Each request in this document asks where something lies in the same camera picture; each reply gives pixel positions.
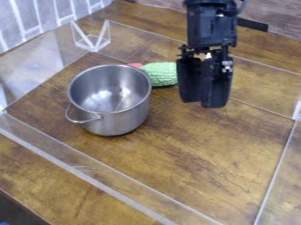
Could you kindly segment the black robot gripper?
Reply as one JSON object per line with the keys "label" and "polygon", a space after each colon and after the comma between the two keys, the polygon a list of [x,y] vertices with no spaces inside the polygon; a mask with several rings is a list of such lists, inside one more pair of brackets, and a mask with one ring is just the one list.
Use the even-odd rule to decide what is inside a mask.
{"label": "black robot gripper", "polygon": [[187,44],[176,60],[179,97],[183,102],[201,101],[201,59],[195,54],[214,55],[203,62],[202,106],[221,108],[227,104],[231,79],[233,58],[229,49],[238,42],[238,14],[235,0],[184,0],[187,10]]}

